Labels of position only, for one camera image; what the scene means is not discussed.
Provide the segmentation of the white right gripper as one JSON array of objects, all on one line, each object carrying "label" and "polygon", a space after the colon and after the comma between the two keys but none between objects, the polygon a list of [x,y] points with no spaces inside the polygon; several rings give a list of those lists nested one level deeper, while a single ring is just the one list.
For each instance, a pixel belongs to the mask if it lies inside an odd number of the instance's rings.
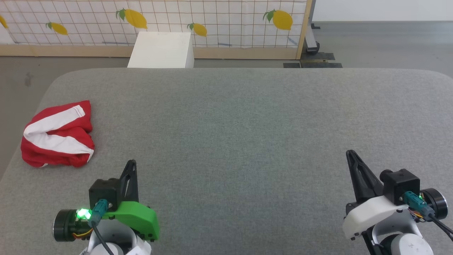
[{"label": "white right gripper", "polygon": [[383,184],[354,150],[347,150],[346,158],[359,205],[349,210],[343,220],[345,237],[368,235],[372,241],[382,241],[390,234],[411,233],[408,205],[394,205],[383,196]]}]

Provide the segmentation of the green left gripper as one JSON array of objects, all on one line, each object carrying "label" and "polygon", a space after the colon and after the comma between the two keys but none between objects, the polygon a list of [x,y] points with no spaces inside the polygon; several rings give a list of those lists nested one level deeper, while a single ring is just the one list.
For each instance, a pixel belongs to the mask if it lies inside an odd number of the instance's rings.
[{"label": "green left gripper", "polygon": [[160,238],[157,214],[151,208],[139,203],[137,163],[131,159],[126,163],[120,176],[118,209],[105,213],[106,220],[118,220],[129,226],[143,240],[155,241]]}]

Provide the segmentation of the red and white shorts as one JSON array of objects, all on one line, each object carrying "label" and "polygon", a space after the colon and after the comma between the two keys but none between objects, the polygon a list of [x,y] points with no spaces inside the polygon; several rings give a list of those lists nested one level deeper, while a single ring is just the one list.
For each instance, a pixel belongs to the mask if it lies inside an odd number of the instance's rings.
[{"label": "red and white shorts", "polygon": [[22,159],[35,168],[86,165],[95,149],[91,116],[89,100],[43,109],[24,128]]}]

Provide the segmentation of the black floor mat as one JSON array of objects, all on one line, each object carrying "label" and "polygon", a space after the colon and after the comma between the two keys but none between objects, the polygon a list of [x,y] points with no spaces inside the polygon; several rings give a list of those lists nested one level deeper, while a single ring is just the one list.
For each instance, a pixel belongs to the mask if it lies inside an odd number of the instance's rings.
[{"label": "black floor mat", "polygon": [[301,60],[335,60],[333,53],[318,52],[316,54],[302,53]]},{"label": "black floor mat", "polygon": [[298,62],[298,63],[283,63],[283,68],[343,68],[343,66],[341,63]]}]

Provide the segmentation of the white box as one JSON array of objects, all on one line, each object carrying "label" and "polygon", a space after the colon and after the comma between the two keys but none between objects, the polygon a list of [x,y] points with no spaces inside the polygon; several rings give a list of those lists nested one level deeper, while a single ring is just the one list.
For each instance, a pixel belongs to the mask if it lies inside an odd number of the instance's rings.
[{"label": "white box", "polygon": [[194,60],[189,32],[141,31],[128,68],[193,68]]}]

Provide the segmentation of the grey stand leg with wheel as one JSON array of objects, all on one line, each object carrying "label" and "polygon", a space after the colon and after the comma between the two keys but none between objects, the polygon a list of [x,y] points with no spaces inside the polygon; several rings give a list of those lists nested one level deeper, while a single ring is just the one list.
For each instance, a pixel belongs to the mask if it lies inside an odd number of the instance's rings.
[{"label": "grey stand leg with wheel", "polygon": [[319,26],[315,26],[310,23],[307,27],[307,32],[305,34],[305,52],[308,55],[315,55],[319,52],[320,44],[315,40],[313,30],[320,29]]}]

